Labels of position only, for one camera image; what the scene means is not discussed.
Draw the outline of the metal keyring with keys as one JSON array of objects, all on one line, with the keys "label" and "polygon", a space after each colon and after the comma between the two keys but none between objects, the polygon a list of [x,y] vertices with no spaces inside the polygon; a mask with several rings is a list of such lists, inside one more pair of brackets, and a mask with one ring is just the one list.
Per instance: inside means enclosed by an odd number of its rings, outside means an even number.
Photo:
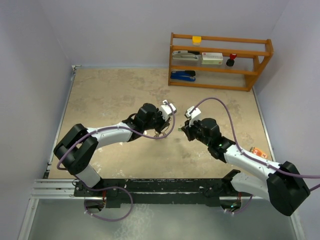
[{"label": "metal keyring with keys", "polygon": [[166,138],[167,137],[167,133],[166,133],[166,131],[158,132],[158,131],[155,130],[153,137],[156,138],[156,139]]}]

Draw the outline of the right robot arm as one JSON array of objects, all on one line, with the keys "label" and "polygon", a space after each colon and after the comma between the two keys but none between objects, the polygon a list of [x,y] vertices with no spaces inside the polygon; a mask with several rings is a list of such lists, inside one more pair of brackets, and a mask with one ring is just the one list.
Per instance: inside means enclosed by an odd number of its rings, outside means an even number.
[{"label": "right robot arm", "polygon": [[206,145],[213,158],[244,170],[225,177],[222,190],[226,195],[242,192],[260,197],[285,216],[291,216],[310,196],[310,189],[293,163],[266,160],[241,149],[221,134],[215,119],[187,120],[181,131],[189,141]]}]

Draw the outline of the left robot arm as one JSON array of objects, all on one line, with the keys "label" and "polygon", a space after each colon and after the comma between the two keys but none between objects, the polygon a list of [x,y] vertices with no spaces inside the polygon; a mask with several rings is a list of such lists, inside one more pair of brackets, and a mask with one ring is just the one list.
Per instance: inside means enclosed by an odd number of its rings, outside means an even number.
[{"label": "left robot arm", "polygon": [[147,138],[148,130],[161,134],[166,127],[174,128],[176,112],[176,107],[165,100],[160,107],[145,103],[136,113],[111,126],[92,128],[75,124],[53,150],[58,159],[56,167],[81,181],[91,196],[98,196],[103,191],[102,178],[90,165],[95,151]]}]

